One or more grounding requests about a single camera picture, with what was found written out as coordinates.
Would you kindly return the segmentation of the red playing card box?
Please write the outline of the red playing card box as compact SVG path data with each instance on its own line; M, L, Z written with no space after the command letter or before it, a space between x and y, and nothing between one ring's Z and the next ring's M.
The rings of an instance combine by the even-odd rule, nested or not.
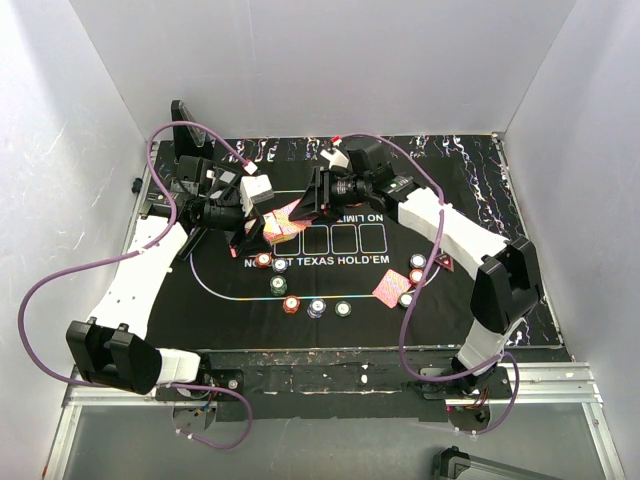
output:
M309 220L291 220L290 214L294 207L295 205L291 203L263 215L265 221L263 237L270 245L290 241L312 225Z

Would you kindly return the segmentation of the green poker chip stack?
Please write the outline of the green poker chip stack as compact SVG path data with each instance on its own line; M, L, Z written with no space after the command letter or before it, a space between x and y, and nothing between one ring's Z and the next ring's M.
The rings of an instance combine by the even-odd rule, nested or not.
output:
M335 313L339 317L348 317L351 315L351 312L352 312L352 307L350 303L347 301L339 301L335 305Z

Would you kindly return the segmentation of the red chips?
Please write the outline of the red chips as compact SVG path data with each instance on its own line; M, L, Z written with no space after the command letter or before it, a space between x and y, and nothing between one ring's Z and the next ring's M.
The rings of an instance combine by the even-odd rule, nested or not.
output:
M257 268L270 267L272 263L272 256L268 252L262 252L255 256L255 265Z
M408 278L411 285L417 287L425 278L425 272L423 269L412 269Z

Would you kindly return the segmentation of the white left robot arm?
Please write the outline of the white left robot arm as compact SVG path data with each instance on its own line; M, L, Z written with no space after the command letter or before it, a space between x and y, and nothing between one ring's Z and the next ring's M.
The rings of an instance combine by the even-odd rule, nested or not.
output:
M129 248L132 259L117 268L89 318L67 329L67 345L82 380L141 395L178 383L188 398L205 398L213 377L200 367L199 354L155 348L146 341L151 310L192 231L244 235L246 224L257 222L256 205L272 196L270 180L255 164L243 172L210 167L204 179L176 201L174 222L158 216L138 221Z

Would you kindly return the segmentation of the green chips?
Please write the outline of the green chips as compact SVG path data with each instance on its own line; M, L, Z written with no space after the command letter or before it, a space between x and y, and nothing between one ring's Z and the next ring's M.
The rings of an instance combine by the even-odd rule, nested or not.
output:
M285 296L287 292L286 279L281 275L273 276L269 282L270 291L274 296Z
M398 304L402 308L408 308L413 300L413 295L409 292L403 293L398 298Z

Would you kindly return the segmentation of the red cards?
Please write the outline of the red cards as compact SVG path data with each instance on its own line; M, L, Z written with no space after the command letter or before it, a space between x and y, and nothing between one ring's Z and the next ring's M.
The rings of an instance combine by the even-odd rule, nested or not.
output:
M407 277L395 270L388 269L373 290L372 295L387 307L394 308L400 296L408 291L410 287L411 282Z

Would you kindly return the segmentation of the blue poker chip stack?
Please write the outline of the blue poker chip stack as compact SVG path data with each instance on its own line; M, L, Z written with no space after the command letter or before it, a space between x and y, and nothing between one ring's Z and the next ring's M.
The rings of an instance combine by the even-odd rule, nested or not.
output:
M310 301L307 307L307 314L310 318L321 318L326 311L326 302L321 298L315 298Z

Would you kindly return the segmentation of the blue chips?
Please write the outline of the blue chips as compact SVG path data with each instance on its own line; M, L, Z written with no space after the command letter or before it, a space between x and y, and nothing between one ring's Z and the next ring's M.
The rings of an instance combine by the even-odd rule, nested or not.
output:
M409 260L412 269L424 269L426 267L426 257L422 254L413 254Z
M276 273L284 273L289 267L289 263L286 259L276 258L272 262L272 269Z

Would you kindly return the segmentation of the red poker chip stack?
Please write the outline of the red poker chip stack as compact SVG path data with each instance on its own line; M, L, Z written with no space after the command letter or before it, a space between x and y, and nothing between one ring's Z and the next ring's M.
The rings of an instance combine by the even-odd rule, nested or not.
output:
M283 310L287 314L294 314L300 307L300 299L296 296L287 296L283 301Z

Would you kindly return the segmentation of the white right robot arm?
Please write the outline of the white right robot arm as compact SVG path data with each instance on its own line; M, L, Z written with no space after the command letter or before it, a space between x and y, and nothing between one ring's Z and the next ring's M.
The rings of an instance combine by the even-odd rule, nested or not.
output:
M518 322L543 300L536 248L523 236L509 240L468 219L429 176L395 172L386 152L392 145L369 134L333 138L320 153L328 166L314 168L289 218L331 224L346 208L366 204L462 266L474 282L473 323L446 379L460 395L475 397L488 386L488 372Z

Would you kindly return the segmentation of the black red all-in triangle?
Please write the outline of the black red all-in triangle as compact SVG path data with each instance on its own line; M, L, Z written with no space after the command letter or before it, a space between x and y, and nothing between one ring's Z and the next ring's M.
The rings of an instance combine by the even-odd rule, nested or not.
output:
M450 255L448 255L447 253L440 253L438 254L435 259L434 262L442 269L445 269L449 272L453 272L454 271L454 261L452 259L452 257Z

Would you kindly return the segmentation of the red card being dealt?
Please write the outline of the red card being dealt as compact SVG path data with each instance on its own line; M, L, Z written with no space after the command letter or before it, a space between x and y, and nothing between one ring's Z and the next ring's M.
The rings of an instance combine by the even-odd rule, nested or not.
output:
M283 206L280 211L287 221L308 221L313 214L313 205L298 199Z

